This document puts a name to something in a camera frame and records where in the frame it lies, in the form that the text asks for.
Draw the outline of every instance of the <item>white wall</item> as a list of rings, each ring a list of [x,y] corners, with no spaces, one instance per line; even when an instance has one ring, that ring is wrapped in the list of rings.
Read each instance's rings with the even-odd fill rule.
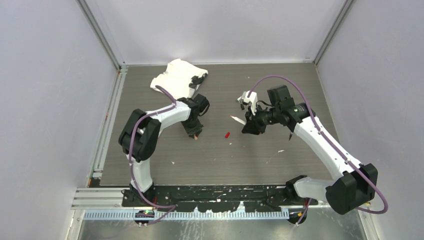
[[[75,0],[2,1],[0,23],[0,239],[64,239],[116,70]]]
[[[88,0],[126,64],[312,62],[345,0]]]
[[[340,141],[379,171],[384,240],[422,239],[423,9],[422,0],[356,1],[318,65]]]

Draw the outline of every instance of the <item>white cloth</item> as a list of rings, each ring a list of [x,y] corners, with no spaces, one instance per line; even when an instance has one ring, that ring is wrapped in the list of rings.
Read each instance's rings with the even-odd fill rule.
[[[159,85],[167,90],[175,99],[191,98],[200,84],[195,89],[189,87],[192,77],[201,78],[204,74],[208,74],[205,69],[198,68],[181,59],[175,59],[168,63],[166,71],[153,78],[150,87],[155,91],[159,91],[155,86]]]

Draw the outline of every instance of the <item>gray wooden tabletop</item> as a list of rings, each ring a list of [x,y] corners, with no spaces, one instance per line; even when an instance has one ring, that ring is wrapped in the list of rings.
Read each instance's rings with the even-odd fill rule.
[[[281,184],[298,175],[331,179],[324,164],[288,128],[267,126],[261,135],[242,134],[243,125],[230,115],[244,119],[236,99],[261,77],[283,75],[303,90],[312,109],[337,139],[323,90],[312,63],[199,65],[209,76],[197,93],[207,97],[210,108],[200,117],[204,125],[198,140],[189,138],[181,124],[165,129],[151,157],[151,175],[159,185]],[[151,111],[170,104],[162,93],[150,89],[151,80],[166,66],[132,66],[125,78],[100,184],[127,185],[129,165],[118,137],[134,109]],[[266,90],[286,84],[271,78],[259,84],[258,99],[269,102]],[[302,98],[289,86],[296,103]]]

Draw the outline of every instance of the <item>reflective floor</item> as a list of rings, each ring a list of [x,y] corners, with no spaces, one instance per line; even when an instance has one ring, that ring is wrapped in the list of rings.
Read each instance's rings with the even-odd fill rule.
[[[80,240],[365,240],[356,210],[339,215],[310,208],[299,227],[287,220],[162,221],[138,227],[133,221],[84,220]]]

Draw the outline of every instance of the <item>white scrap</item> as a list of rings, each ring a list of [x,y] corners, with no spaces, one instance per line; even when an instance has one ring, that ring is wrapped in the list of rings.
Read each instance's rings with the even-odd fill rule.
[[[189,87],[192,77],[201,78],[204,74],[208,74],[205,69],[198,68],[181,59],[175,59],[168,63],[166,71],[153,78],[150,87],[159,91],[155,86],[159,85],[167,90],[175,99],[191,98],[200,84],[195,89]]]
[[[241,120],[240,118],[238,118],[236,116],[232,116],[232,115],[230,115],[230,117],[232,117],[232,119],[236,120],[237,122],[239,122],[239,123],[241,123],[243,125],[246,125],[246,122],[243,121],[243,120]]]

